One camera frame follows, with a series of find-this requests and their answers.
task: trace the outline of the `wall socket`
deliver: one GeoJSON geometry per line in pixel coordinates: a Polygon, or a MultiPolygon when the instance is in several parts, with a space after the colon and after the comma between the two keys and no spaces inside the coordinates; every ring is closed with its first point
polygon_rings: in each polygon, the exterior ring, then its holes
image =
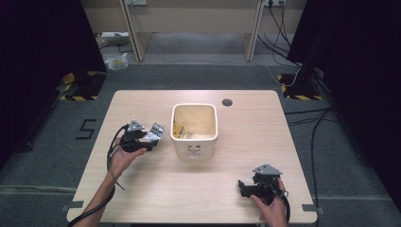
{"type": "MultiPolygon", "coordinates": [[[[286,0],[272,0],[273,5],[272,7],[280,7],[280,6],[285,6],[286,5],[286,0]]],[[[269,6],[269,0],[265,0],[265,7],[269,6]]]]}
{"type": "Polygon", "coordinates": [[[147,0],[126,0],[128,6],[146,6],[147,0]]]}

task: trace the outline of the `hand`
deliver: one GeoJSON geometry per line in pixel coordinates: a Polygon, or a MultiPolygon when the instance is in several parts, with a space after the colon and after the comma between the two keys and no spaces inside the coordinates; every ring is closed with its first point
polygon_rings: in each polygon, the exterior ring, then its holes
{"type": "MultiPolygon", "coordinates": [[[[280,178],[277,179],[279,187],[282,191],[285,191],[284,184],[280,178]]],[[[255,195],[251,195],[251,200],[259,208],[262,215],[260,220],[265,220],[270,227],[282,227],[288,226],[286,216],[286,206],[282,199],[274,197],[270,205],[266,205],[263,199],[259,199],[255,195]]]]}
{"type": "MultiPolygon", "coordinates": [[[[120,140],[120,137],[116,138],[115,143],[119,144],[120,140]]],[[[128,166],[130,166],[132,161],[138,156],[143,155],[145,152],[147,152],[146,148],[140,148],[133,153],[128,153],[122,148],[118,148],[110,162],[109,172],[111,171],[112,174],[115,176],[115,179],[118,179],[128,168],[128,166]]]]}

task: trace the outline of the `gray carpet floor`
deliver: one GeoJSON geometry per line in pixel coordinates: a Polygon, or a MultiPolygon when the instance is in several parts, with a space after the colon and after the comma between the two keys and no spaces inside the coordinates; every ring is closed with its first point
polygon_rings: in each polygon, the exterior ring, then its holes
{"type": "MultiPolygon", "coordinates": [[[[270,70],[274,77],[296,72],[284,66],[273,66],[270,70]]],[[[0,171],[0,226],[66,226],[62,207],[73,199],[114,92],[168,89],[274,90],[285,113],[332,105],[327,99],[284,98],[270,72],[256,65],[130,65],[127,69],[110,71],[98,100],[57,100],[32,141],[34,149],[12,154],[0,171]],[[91,139],[77,140],[76,137],[88,135],[79,131],[85,119],[96,120],[86,124],[94,133],[91,139]]],[[[303,120],[320,113],[286,115],[314,199],[311,137],[317,121],[303,120]]],[[[320,123],[313,148],[318,203],[323,210],[319,215],[320,226],[401,226],[400,212],[375,171],[358,158],[335,113],[328,113],[320,123]]]]}

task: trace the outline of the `white bin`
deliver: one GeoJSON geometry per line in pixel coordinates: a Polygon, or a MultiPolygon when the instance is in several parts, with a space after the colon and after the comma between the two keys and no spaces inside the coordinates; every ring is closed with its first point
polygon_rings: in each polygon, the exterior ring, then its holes
{"type": "Polygon", "coordinates": [[[211,159],[218,139],[216,107],[204,103],[175,105],[170,136],[180,159],[187,162],[211,159]]]}

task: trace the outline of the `black curtain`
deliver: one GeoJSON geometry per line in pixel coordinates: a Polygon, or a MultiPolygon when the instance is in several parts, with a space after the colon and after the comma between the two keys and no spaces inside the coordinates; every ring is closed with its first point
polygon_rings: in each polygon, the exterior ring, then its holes
{"type": "Polygon", "coordinates": [[[327,8],[332,1],[322,2],[307,1],[288,58],[308,63],[308,54],[320,48],[310,66],[324,71],[344,128],[401,211],[400,4],[356,0],[327,8]],[[329,14],[337,17],[327,19],[329,14]],[[328,29],[330,42],[322,42],[327,20],[339,18],[328,29]]]}
{"type": "Polygon", "coordinates": [[[79,0],[0,1],[0,51],[1,167],[39,128],[63,76],[106,68],[79,0]]]}

